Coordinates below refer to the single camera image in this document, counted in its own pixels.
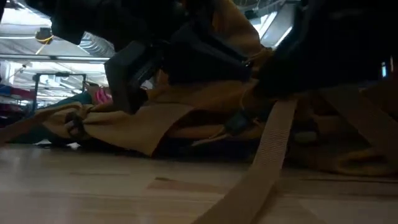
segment teal fabric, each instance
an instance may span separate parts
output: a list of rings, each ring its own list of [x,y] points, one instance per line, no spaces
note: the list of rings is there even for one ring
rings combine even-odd
[[[69,103],[80,102],[83,105],[92,104],[91,95],[85,91],[83,93],[77,94],[73,97],[66,98],[64,100],[59,101],[56,104],[47,106],[45,108],[53,108],[60,105],[65,105]],[[52,143],[59,143],[59,144],[68,144],[72,143],[69,139],[63,139],[58,137],[56,134],[49,131],[45,126],[40,125],[37,127],[32,128],[28,133],[22,134],[17,138],[13,139],[9,143],[18,143],[18,144],[34,144],[43,141],[44,139],[48,139]]]

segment metal rack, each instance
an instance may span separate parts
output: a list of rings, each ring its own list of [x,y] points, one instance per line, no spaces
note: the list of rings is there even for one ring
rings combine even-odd
[[[57,73],[36,73],[36,75],[33,76],[33,81],[35,81],[35,88],[34,88],[34,99],[33,99],[33,107],[32,110],[35,111],[37,107],[37,92],[39,90],[39,82],[40,82],[40,76],[41,75],[55,75],[56,77],[70,77],[70,76],[82,76],[83,81],[81,83],[81,91],[85,90],[84,83],[86,82],[87,79],[87,74],[81,73],[63,73],[63,72],[57,72]],[[53,89],[53,90],[68,90],[64,88],[58,88],[58,89]]]

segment pink clothing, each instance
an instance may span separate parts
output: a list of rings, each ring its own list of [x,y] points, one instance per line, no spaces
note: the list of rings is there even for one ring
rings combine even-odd
[[[95,99],[97,100],[98,103],[106,103],[112,100],[112,96],[110,94],[107,94],[104,88],[100,88],[95,93]]]

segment black plastic buckle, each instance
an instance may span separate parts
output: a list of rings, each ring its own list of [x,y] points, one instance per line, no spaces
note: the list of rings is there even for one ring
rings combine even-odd
[[[83,120],[76,112],[70,112],[65,117],[65,124],[72,122],[72,126],[67,126],[67,132],[73,140],[82,140],[86,136]]]
[[[232,136],[239,135],[253,124],[252,120],[244,110],[239,110],[224,124],[225,131]]]

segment backpack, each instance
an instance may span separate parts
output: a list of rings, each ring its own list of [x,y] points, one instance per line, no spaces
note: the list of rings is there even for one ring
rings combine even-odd
[[[147,156],[164,145],[173,146],[170,142],[175,140],[179,147],[191,148],[259,142],[246,175],[195,224],[251,223],[274,195],[285,155],[302,166],[339,174],[397,172],[395,80],[364,89],[346,85],[283,99],[258,98],[253,93],[256,71],[272,52],[261,47],[257,32],[232,1],[217,1],[213,25],[254,62],[248,82],[164,83],[146,90],[147,103],[133,115],[111,104],[72,103],[38,110],[34,117],[0,130],[0,141],[43,124],[61,138],[94,139]]]

